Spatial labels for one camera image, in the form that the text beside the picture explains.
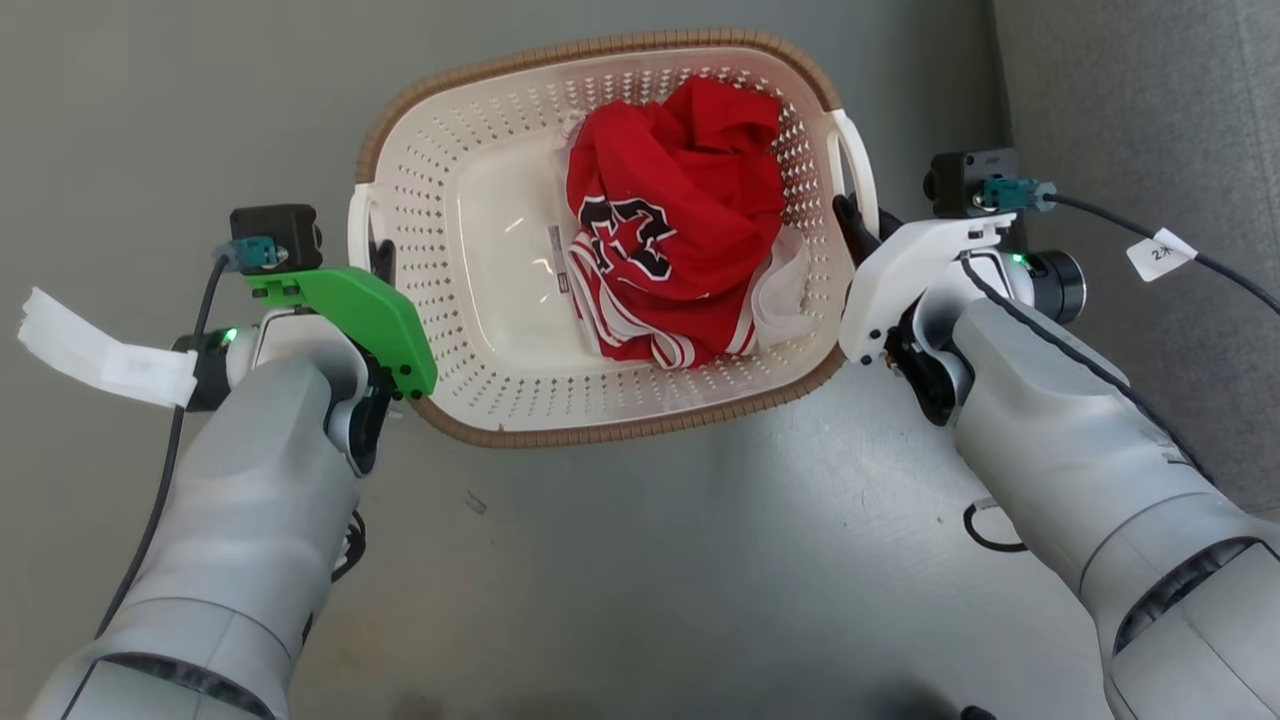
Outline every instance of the white plastic laundry basket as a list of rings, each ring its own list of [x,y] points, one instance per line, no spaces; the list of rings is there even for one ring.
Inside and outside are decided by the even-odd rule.
[[[557,282],[550,228],[575,220],[553,142],[573,110],[660,101],[694,76],[782,102],[782,220],[810,246],[803,310],[817,329],[696,369],[614,363],[589,351]],[[415,406],[458,439],[534,447],[714,423],[801,397],[844,361],[836,341],[854,268],[831,210],[845,192],[841,150],[876,232],[854,124],[822,69],[769,35],[648,32],[522,53],[424,79],[388,106],[356,173],[349,261],[367,269],[370,240],[394,245],[393,282],[439,365],[435,393]]]

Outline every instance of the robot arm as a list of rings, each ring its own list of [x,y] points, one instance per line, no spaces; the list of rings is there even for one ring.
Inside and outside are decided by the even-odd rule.
[[[870,251],[846,355],[911,384],[1089,611],[1116,717],[1280,716],[1280,527],[1217,492],[1061,328],[1084,301],[1074,261],[997,252],[1012,215],[972,215],[909,223]]]
[[[136,583],[29,717],[288,716],[358,500],[349,418],[367,369],[320,315],[269,315],[237,342],[255,366],[178,465]]]
[[[1128,400],[991,300],[965,307],[954,340],[973,368],[956,448],[1093,618],[1116,717],[1280,714],[1280,527],[1242,512]]]

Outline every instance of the cable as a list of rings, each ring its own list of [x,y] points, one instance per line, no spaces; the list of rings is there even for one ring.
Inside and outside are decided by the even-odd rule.
[[[1126,218],[1121,218],[1120,215],[1116,215],[1115,213],[1112,213],[1112,211],[1110,211],[1107,209],[1098,208],[1097,205],[1093,205],[1092,202],[1085,202],[1083,200],[1076,200],[1075,197],[1070,197],[1070,196],[1066,196],[1066,195],[1059,195],[1056,192],[1046,192],[1044,193],[1044,200],[1048,200],[1050,202],[1059,202],[1059,204],[1066,205],[1069,208],[1075,208],[1076,210],[1084,210],[1085,213],[1089,213],[1091,215],[1097,215],[1098,218],[1102,218],[1103,220],[1115,223],[1115,224],[1120,225],[1121,228],[1125,228],[1126,231],[1129,231],[1132,233],[1135,233],[1135,234],[1139,234],[1142,237],[1153,238],[1157,234],[1156,231],[1153,231],[1153,229],[1151,229],[1148,227],[1139,225],[1138,223],[1135,223],[1133,220],[1129,220]],[[1210,270],[1213,270],[1215,273],[1222,275],[1224,278],[1226,278],[1226,279],[1231,281],[1233,283],[1235,283],[1235,284],[1243,287],[1244,290],[1249,291],[1249,293],[1252,293],[1254,297],[1257,297],[1258,300],[1261,300],[1262,302],[1265,302],[1267,305],[1267,307],[1270,307],[1274,313],[1276,313],[1277,315],[1280,315],[1280,300],[1276,300],[1271,293],[1268,293],[1267,291],[1262,290],[1262,287],[1258,286],[1258,283],[1251,281],[1249,278],[1242,275],[1240,273],[1236,273],[1231,268],[1228,268],[1226,265],[1224,265],[1224,264],[1219,263],[1217,260],[1215,260],[1215,259],[1204,255],[1203,252],[1197,252],[1194,260],[1197,263],[1199,263],[1201,265],[1208,268]]]
[[[1208,255],[1204,255],[1203,252],[1196,254],[1196,261],[1199,263],[1201,265],[1204,265],[1210,270],[1213,270],[1215,273],[1222,275],[1224,278],[1234,282],[1235,284],[1243,287],[1244,290],[1249,291],[1251,293],[1253,293],[1253,297],[1257,297],[1262,302],[1266,302],[1267,307],[1270,307],[1277,315],[1280,315],[1280,301],[1272,297],[1267,291],[1258,287],[1258,283],[1251,281],[1249,278],[1242,275],[1240,273],[1236,273],[1231,268],[1228,268],[1226,265],[1219,263],[1217,260],[1210,258]]]
[[[1025,543],[991,542],[989,539],[979,536],[978,530],[973,529],[973,516],[977,514],[977,502],[970,502],[969,507],[964,509],[964,532],[969,533],[973,542],[986,547],[987,550],[995,550],[996,552],[1027,552]]]
[[[1057,202],[1060,205],[1066,205],[1069,208],[1075,208],[1076,210],[1084,210],[1091,215],[1097,215],[1103,220],[1115,223],[1132,233],[1140,234],[1142,237],[1156,237],[1156,231],[1151,228],[1144,228],[1133,220],[1121,218],[1120,215],[1116,215],[1111,210],[1107,210],[1105,208],[1098,208],[1092,202],[1085,202],[1083,200],[1076,200],[1075,197],[1070,197],[1068,195],[1059,195],[1056,192],[1046,192],[1044,200],[1048,200],[1050,202]]]
[[[1052,345],[1060,352],[1062,352],[1062,355],[1066,355],[1071,360],[1075,360],[1080,365],[1084,365],[1100,380],[1114,387],[1116,392],[1119,392],[1125,400],[1132,402],[1134,407],[1137,407],[1139,413],[1142,413],[1148,420],[1151,420],[1153,425],[1156,425],[1157,428],[1160,428],[1161,432],[1169,436],[1169,439],[1174,442],[1174,445],[1178,447],[1178,451],[1183,454],[1183,457],[1187,459],[1187,462],[1190,464],[1192,468],[1194,468],[1201,475],[1203,475],[1204,479],[1208,480],[1211,486],[1217,487],[1217,480],[1215,480],[1213,475],[1210,474],[1207,468],[1204,468],[1204,464],[1201,462],[1199,456],[1196,455],[1196,451],[1193,451],[1190,445],[1187,443],[1187,439],[1183,438],[1181,433],[1178,432],[1178,428],[1175,428],[1172,424],[1169,423],[1169,420],[1161,416],[1160,413],[1157,413],[1156,409],[1152,407],[1149,402],[1147,402],[1140,395],[1138,395],[1137,391],[1134,391],[1132,387],[1121,382],[1120,378],[1112,375],[1110,372],[1107,372],[1106,368],[1094,363],[1092,357],[1071,347],[1070,345],[1066,343],[1066,341],[1051,333],[1048,329],[1046,329],[1036,320],[1030,319],[1025,313],[1019,310],[1018,306],[1010,302],[1005,296],[996,292],[995,288],[992,288],[989,284],[987,284],[986,281],[978,277],[978,273],[973,269],[973,265],[970,265],[968,258],[961,258],[960,265],[964,268],[964,274],[968,275],[969,281],[972,281],[973,284],[977,286],[978,290],[980,290],[982,293],[987,296],[987,300],[991,300],[992,302],[998,305],[1001,310],[1004,310],[1015,320],[1025,325],[1027,329],[1032,331],[1032,333],[1036,337]]]
[[[352,525],[351,523],[347,524],[347,542],[349,543],[349,546],[347,547],[347,552],[343,553],[343,559],[346,560],[346,562],[343,562],[338,569],[333,571],[332,575],[329,575],[330,583],[337,583],[338,580],[340,580],[342,577],[349,573],[351,569],[355,568],[357,562],[360,562],[360,559],[365,556],[365,536],[367,532],[367,529],[365,528],[365,519],[360,516],[358,510],[351,511],[351,519],[356,524],[355,525]]]
[[[196,329],[191,334],[193,347],[198,346],[201,336],[205,334],[209,310],[214,305],[214,291],[218,290],[218,279],[223,277],[223,268],[227,266],[227,261],[228,258],[225,255],[219,256],[214,261],[214,270],[209,274],[209,282],[205,283],[205,296],[200,300],[200,311],[196,314]],[[102,615],[102,621],[97,625],[93,639],[102,637],[106,626],[111,624],[115,612],[120,609],[120,603],[124,602],[125,593],[129,592],[129,588],[133,587],[133,580],[138,577],[138,570],[147,556],[147,550],[151,548],[151,541],[155,538],[156,528],[160,525],[160,514],[164,511],[165,501],[169,498],[169,487],[173,484],[173,469],[178,464],[178,441],[182,437],[183,414],[186,414],[183,406],[174,406],[173,421],[169,424],[169,443],[165,447],[164,455],[164,469],[160,470],[160,487],[156,488],[156,498],[151,503],[151,515],[147,516],[147,525],[142,530],[138,548],[133,551],[133,560],[129,561],[129,568],[124,571],[124,578],[120,579],[120,584],[115,588],[115,594],[111,596],[111,602],[106,606],[106,614]]]

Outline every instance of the white label tag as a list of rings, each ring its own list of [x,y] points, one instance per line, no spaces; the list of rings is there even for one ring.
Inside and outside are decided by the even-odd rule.
[[[1125,254],[1129,255],[1129,261],[1133,263],[1134,269],[1138,270],[1144,282],[1151,282],[1190,261],[1187,255],[1151,238],[1134,245]]]
[[[547,240],[552,243],[552,266],[556,268],[556,287],[561,295],[568,292],[568,270],[564,268],[564,247],[561,245],[559,227],[547,225]]]
[[[196,354],[125,345],[32,288],[18,340],[60,373],[99,389],[165,407],[196,389]]]

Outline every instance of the teal connector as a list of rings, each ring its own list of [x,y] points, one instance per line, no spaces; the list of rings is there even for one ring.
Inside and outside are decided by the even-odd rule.
[[[288,252],[276,247],[275,241],[266,236],[244,237],[225,242],[214,249],[214,259],[227,256],[224,273],[238,273],[246,268],[274,268],[288,258]]]
[[[996,213],[1027,209],[1044,213],[1056,205],[1044,200],[1052,192],[1057,192],[1053,183],[1033,178],[991,178],[982,186],[982,205]]]

